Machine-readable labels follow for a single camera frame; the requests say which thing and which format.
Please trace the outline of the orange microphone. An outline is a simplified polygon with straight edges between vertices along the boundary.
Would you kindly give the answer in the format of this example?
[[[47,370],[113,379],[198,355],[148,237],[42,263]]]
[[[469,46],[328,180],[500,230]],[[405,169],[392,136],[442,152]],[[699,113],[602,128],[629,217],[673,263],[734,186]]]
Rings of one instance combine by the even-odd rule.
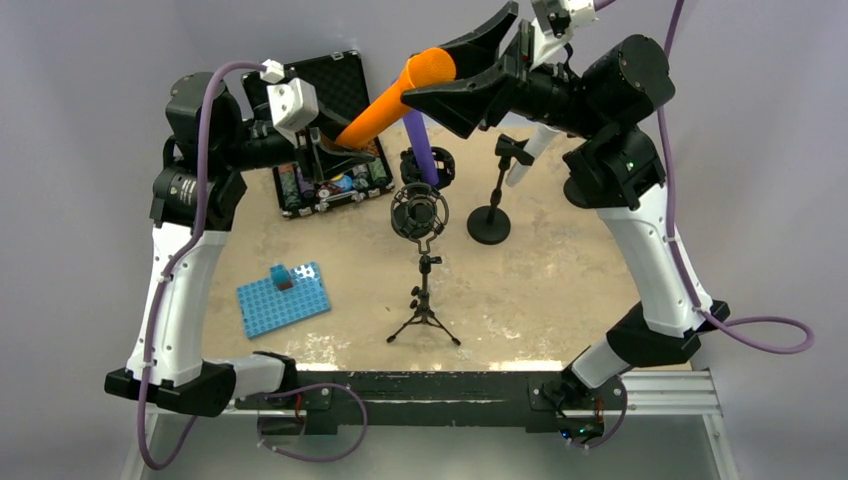
[[[447,50],[431,47],[411,56],[397,80],[359,114],[335,139],[342,147],[359,149],[405,116],[410,107],[402,102],[407,91],[451,82],[457,67]]]

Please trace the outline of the black tripod shock mount stand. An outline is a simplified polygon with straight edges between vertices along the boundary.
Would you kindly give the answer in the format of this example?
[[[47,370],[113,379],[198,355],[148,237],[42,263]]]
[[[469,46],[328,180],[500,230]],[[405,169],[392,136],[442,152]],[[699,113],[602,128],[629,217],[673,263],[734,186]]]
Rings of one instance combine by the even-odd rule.
[[[449,222],[450,210],[446,198],[428,183],[409,183],[393,197],[390,210],[393,231],[416,244],[421,282],[410,292],[412,301],[409,308],[413,311],[412,316],[389,335],[386,342],[394,342],[409,326],[423,325],[444,331],[451,342],[459,347],[461,341],[438,319],[430,305],[429,275],[434,265],[442,263],[440,256],[431,254],[430,244],[444,232]]]

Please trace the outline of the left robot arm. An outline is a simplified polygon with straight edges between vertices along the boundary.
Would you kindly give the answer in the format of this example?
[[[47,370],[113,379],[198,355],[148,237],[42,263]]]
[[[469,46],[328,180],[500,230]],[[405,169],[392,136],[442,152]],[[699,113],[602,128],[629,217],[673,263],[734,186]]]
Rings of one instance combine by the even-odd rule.
[[[253,395],[275,409],[297,399],[294,359],[264,351],[207,359],[203,323],[247,189],[244,173],[299,160],[308,140],[335,133],[346,120],[301,78],[252,63],[242,69],[249,118],[218,72],[182,77],[165,107],[171,133],[152,186],[153,263],[142,325],[126,364],[104,380],[106,393],[136,402],[139,423],[150,406],[197,418]]]

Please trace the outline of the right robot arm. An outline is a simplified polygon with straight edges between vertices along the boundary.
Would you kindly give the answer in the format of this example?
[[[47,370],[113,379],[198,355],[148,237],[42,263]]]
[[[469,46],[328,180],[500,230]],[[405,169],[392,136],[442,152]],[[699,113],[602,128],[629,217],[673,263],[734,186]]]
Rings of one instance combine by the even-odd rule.
[[[640,122],[675,93],[662,47],[631,35],[582,74],[551,56],[568,49],[575,32],[596,18],[593,1],[537,1],[533,21],[507,3],[472,32],[448,42],[454,81],[416,87],[402,95],[460,137],[497,125],[508,113],[543,130],[582,139],[564,156],[564,186],[574,206],[593,210],[612,233],[637,287],[639,302],[599,342],[562,372],[561,392],[576,407],[596,399],[601,386],[631,367],[687,362],[699,336],[716,329],[730,310],[679,267],[689,262],[667,213],[668,183],[654,143]],[[506,48],[509,28],[518,32]]]

